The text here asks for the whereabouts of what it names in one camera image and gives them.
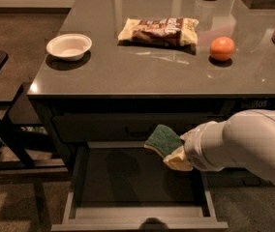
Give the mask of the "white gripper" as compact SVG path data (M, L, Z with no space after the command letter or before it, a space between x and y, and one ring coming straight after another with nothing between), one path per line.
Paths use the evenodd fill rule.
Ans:
M221 171L237 167L228 147L224 144L225 122L211 121L201 124L180 135L180 146L164 158L164 164L176 171Z

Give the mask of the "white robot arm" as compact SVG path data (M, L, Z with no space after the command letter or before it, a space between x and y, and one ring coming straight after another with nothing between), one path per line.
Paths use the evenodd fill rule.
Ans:
M246 110L181 136L164 163L173 170L245 168L275 185L275 110Z

